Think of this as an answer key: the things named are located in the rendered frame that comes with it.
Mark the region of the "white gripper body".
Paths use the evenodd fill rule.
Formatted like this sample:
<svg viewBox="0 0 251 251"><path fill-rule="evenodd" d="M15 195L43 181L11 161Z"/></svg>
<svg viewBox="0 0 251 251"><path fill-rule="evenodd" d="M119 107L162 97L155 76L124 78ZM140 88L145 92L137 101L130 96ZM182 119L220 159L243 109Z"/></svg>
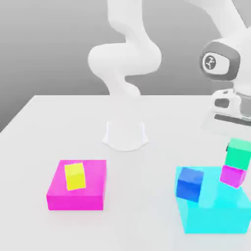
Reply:
<svg viewBox="0 0 251 251"><path fill-rule="evenodd" d="M229 109L207 109L202 128L230 138L251 140L251 118L245 120L239 112Z"/></svg>

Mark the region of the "small green cube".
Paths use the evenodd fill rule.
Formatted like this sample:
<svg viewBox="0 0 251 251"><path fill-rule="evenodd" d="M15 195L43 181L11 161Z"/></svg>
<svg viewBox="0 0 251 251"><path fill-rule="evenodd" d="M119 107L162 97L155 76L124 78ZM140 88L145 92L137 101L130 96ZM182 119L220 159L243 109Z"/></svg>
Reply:
<svg viewBox="0 0 251 251"><path fill-rule="evenodd" d="M251 160L251 142L231 138L226 151L225 165L247 170Z"/></svg>

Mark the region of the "small purple cube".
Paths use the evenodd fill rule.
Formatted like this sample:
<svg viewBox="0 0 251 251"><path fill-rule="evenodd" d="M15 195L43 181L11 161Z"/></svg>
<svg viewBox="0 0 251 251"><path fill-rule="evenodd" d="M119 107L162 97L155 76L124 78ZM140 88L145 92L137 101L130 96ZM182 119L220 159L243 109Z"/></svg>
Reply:
<svg viewBox="0 0 251 251"><path fill-rule="evenodd" d="M246 177L246 173L247 171L245 170L237 169L228 165L223 165L220 175L220 181L224 184L238 189L242 185Z"/></svg>

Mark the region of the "small blue cube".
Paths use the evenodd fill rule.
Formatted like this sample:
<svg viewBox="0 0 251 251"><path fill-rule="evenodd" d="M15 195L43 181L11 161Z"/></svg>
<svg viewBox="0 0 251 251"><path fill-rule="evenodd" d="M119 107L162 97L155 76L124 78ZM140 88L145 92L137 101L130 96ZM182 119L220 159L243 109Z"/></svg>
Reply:
<svg viewBox="0 0 251 251"><path fill-rule="evenodd" d="M199 202L204 172L182 167L177 179L176 196L192 202Z"/></svg>

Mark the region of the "small yellow cube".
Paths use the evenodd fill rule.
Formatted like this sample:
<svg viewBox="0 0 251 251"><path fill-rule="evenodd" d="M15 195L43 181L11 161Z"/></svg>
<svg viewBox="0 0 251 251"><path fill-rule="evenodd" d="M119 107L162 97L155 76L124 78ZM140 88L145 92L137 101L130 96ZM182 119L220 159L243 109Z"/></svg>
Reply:
<svg viewBox="0 0 251 251"><path fill-rule="evenodd" d="M68 191L86 188L83 163L65 165L64 168Z"/></svg>

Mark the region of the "large cyan box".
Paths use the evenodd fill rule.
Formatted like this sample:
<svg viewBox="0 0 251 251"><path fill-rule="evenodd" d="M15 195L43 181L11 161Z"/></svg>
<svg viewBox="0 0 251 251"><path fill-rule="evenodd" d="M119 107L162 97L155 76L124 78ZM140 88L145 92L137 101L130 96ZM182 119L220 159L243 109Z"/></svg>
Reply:
<svg viewBox="0 0 251 251"><path fill-rule="evenodd" d="M182 167L176 168L177 179ZM251 201L242 188L220 182L221 167L188 167L204 172L199 202L176 196L185 233L246 233L251 220Z"/></svg>

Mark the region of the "large magenta box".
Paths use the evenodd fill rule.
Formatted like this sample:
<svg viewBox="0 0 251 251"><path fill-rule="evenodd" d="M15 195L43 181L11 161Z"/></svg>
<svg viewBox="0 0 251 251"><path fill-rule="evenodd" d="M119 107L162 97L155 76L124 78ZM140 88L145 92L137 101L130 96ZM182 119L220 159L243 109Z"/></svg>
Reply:
<svg viewBox="0 0 251 251"><path fill-rule="evenodd" d="M65 165L82 163L86 188L69 191ZM47 191L49 210L98 210L104 208L107 169L106 160L60 160Z"/></svg>

